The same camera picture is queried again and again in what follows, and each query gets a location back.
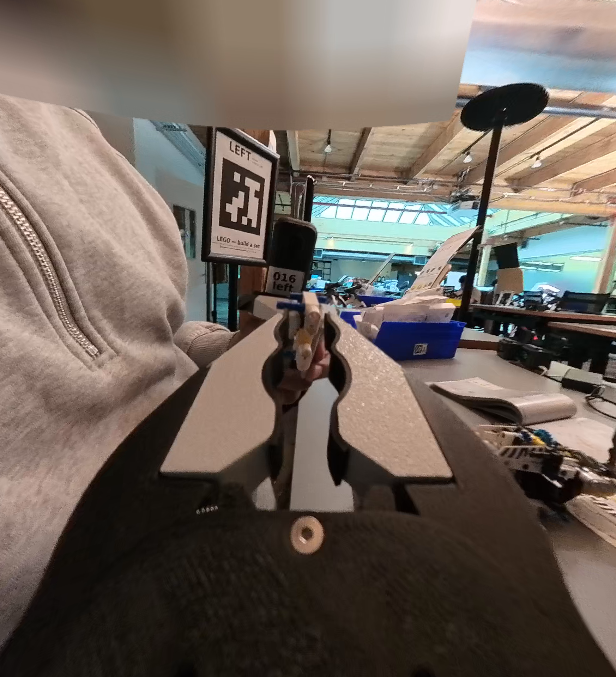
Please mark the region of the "person's left hand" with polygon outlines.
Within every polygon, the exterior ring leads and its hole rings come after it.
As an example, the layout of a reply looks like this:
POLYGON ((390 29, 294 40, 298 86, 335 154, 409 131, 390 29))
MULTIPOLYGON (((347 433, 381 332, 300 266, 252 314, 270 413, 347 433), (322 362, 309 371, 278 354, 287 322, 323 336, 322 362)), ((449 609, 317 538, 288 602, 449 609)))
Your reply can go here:
POLYGON ((328 376, 330 353, 323 341, 319 342, 312 362, 304 372, 296 368, 285 371, 278 386, 279 398, 283 406, 295 405, 317 380, 328 376))

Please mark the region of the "black computer monitor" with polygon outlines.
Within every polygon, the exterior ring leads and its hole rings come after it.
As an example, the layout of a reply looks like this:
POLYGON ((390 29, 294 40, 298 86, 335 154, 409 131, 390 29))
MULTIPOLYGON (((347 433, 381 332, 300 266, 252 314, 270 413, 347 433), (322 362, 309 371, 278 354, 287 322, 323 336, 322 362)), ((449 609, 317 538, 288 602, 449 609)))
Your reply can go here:
POLYGON ((559 311, 581 314, 602 314, 610 294, 565 291, 557 303, 559 311))

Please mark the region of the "framed marker sign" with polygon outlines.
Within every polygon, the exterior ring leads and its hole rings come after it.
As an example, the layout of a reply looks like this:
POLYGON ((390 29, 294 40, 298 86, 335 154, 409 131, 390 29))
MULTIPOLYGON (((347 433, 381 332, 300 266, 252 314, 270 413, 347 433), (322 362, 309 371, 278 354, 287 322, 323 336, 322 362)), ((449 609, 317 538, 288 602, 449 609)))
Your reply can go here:
POLYGON ((279 155, 240 129, 207 129, 202 261, 268 264, 279 155))

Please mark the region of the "open instruction manual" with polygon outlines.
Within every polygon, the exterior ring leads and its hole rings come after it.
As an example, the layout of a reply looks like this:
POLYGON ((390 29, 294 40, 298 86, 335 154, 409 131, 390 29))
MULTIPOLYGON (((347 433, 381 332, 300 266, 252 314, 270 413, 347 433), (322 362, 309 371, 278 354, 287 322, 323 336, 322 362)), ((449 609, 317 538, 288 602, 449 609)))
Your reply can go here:
POLYGON ((572 449, 587 453, 599 461, 606 461, 613 444, 615 427, 587 418, 544 422, 540 427, 572 449))

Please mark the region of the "flat metal air duct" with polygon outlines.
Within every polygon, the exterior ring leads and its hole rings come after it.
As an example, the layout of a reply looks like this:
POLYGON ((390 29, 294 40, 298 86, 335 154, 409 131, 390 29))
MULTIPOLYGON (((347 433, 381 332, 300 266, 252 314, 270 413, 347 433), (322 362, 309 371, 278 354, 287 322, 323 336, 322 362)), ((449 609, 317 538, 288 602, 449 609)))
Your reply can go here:
POLYGON ((616 95, 616 1, 478 1, 462 84, 616 95))

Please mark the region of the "white instruction booklet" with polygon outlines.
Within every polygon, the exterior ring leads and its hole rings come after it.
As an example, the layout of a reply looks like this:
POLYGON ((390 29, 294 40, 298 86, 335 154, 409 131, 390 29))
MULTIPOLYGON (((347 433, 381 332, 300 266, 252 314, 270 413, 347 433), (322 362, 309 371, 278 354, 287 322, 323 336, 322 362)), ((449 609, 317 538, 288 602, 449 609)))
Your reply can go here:
POLYGON ((578 413, 574 400, 565 394, 519 391, 479 377, 431 382, 429 386, 467 408, 525 427, 573 419, 578 413))

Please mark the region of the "black device box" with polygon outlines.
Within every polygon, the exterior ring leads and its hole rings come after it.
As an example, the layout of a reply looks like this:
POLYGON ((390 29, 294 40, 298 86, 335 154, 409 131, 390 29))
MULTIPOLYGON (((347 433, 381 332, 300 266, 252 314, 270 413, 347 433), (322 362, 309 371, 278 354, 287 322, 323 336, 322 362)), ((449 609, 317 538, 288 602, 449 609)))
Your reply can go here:
POLYGON ((499 340, 496 352, 503 360, 537 372, 548 370, 554 360, 554 355, 550 351, 538 345, 520 343, 508 337, 499 340))

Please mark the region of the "long wooden desk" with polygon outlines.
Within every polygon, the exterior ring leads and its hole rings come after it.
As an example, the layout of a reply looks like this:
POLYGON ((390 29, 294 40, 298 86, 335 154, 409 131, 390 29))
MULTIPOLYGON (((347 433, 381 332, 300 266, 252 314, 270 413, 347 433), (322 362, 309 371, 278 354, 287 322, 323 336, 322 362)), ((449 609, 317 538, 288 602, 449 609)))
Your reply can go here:
POLYGON ((591 372, 604 374, 616 355, 616 315, 569 311, 534 311, 502 305, 472 304, 474 319, 492 320, 533 330, 539 336, 568 340, 563 360, 573 368, 589 362, 591 372))

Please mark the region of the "dark wall sign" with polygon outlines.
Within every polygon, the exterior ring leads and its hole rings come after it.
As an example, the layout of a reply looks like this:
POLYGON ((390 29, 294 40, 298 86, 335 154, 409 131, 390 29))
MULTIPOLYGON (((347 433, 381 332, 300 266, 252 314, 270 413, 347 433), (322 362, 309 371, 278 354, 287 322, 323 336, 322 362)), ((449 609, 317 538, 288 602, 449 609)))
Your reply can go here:
POLYGON ((194 259, 197 244, 197 214, 194 209, 173 205, 173 215, 179 229, 185 257, 194 259))

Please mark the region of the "black and beige panel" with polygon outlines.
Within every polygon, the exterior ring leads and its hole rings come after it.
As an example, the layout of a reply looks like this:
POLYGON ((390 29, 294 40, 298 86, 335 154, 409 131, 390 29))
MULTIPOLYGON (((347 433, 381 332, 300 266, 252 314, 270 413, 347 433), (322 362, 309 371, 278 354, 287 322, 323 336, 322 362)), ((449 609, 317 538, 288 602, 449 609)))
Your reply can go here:
POLYGON ((515 295, 524 291, 524 274, 519 264, 518 246, 509 242, 494 247, 497 273, 494 300, 499 304, 508 303, 515 295))

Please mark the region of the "black pole with toothed disc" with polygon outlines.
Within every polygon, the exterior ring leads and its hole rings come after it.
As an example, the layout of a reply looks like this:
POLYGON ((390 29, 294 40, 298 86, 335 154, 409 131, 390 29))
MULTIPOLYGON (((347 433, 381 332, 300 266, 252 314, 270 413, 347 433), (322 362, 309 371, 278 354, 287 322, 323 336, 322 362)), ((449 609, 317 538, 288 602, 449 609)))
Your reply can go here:
MULTIPOLYGON (((483 185, 475 227, 477 231, 471 239, 471 251, 466 274, 475 284, 479 263, 479 250, 487 217, 491 187, 499 158, 502 131, 531 121, 540 115, 549 103, 548 91, 535 83, 513 83, 495 87, 482 92, 468 102, 461 113, 461 123, 472 131, 490 132, 490 148, 485 162, 483 185)), ((469 310, 457 320, 465 322, 469 310)))

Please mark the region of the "skylight windows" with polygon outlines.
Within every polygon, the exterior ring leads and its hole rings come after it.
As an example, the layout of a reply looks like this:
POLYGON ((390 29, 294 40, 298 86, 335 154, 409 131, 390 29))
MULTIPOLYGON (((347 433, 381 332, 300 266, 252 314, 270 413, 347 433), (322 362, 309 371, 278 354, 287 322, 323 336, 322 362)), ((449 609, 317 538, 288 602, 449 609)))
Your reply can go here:
POLYGON ((312 216, 373 223, 457 227, 475 220, 478 207, 477 201, 435 204, 319 196, 313 202, 312 216))

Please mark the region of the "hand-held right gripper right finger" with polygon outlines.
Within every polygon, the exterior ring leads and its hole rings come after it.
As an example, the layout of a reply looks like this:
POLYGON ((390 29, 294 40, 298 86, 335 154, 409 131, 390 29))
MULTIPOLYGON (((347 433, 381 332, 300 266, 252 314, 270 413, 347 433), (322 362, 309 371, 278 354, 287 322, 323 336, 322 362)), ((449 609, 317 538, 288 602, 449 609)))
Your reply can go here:
POLYGON ((454 476, 402 367, 344 320, 324 319, 337 392, 327 460, 336 485, 442 485, 454 476))

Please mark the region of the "black power adapter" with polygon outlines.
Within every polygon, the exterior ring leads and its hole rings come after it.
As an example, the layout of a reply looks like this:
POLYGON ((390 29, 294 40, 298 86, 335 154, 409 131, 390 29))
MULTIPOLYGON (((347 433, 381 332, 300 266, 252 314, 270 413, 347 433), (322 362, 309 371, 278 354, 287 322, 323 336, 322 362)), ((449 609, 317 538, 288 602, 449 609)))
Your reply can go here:
POLYGON ((603 378, 601 374, 568 368, 563 373, 560 384, 563 389, 590 395, 603 386, 603 378))

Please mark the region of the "white yellow blue lego assembly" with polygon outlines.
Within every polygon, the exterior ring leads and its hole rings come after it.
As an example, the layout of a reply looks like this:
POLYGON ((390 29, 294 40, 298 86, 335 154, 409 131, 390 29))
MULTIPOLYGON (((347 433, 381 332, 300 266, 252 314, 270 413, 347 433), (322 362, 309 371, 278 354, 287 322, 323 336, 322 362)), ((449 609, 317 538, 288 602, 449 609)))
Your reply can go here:
POLYGON ((312 367, 324 329, 324 313, 318 296, 303 292, 300 300, 278 301, 276 309, 284 319, 281 334, 284 354, 305 376, 312 367))

